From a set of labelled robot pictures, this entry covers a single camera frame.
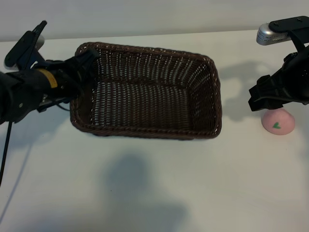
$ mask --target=brown wicker basket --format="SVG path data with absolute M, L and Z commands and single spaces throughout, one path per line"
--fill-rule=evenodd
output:
M 72 124 L 99 136 L 204 139 L 221 131 L 220 82 L 206 56 L 160 48 L 85 43 L 95 80 L 70 103 Z

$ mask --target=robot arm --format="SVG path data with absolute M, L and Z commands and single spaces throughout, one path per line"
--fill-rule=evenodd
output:
M 301 16 L 263 24 L 257 42 L 270 45 L 292 40 L 297 52 L 289 54 L 272 76 L 262 76 L 249 92 L 252 111 L 278 109 L 289 102 L 309 103 L 309 17 Z
M 40 37 L 46 21 L 27 31 L 5 58 L 8 68 L 17 72 L 0 72 L 0 124 L 19 122 L 30 111 L 69 103 L 83 92 L 91 81 L 91 65 L 99 57 L 96 50 L 65 61 L 44 60 L 38 50 L 44 43 Z

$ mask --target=black cable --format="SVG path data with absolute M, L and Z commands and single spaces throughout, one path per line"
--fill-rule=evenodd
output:
M 59 105 L 59 104 L 56 104 L 56 106 L 58 106 L 60 109 L 63 109 L 63 110 L 65 110 L 65 111 L 70 111 L 69 109 L 64 108 L 63 106 L 61 106 L 61 105 Z
M 4 150 L 3 150 L 1 170 L 0 170 L 0 186 L 1 186 L 1 183 L 2 183 L 2 178 L 3 178 L 3 173 L 4 173 L 4 165 L 5 165 L 6 154 L 8 152 L 8 148 L 9 148 L 9 141 L 10 141 L 10 136 L 11 136 L 11 130 L 12 130 L 12 122 L 9 122 L 8 131 L 6 133 Z

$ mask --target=white table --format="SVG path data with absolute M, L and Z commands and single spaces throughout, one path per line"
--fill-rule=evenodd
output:
M 256 80 L 295 49 L 292 42 L 263 47 L 255 37 L 232 31 L 46 41 L 40 52 L 47 59 L 67 59 L 88 41 L 210 56 L 222 83 L 222 132 L 188 142 L 100 138 L 78 131 L 57 107 L 32 112 L 13 125 L 0 231 L 309 231 L 309 107 L 286 105 L 297 126 L 276 136 L 247 103 Z M 13 45 L 0 43 L 0 60 Z

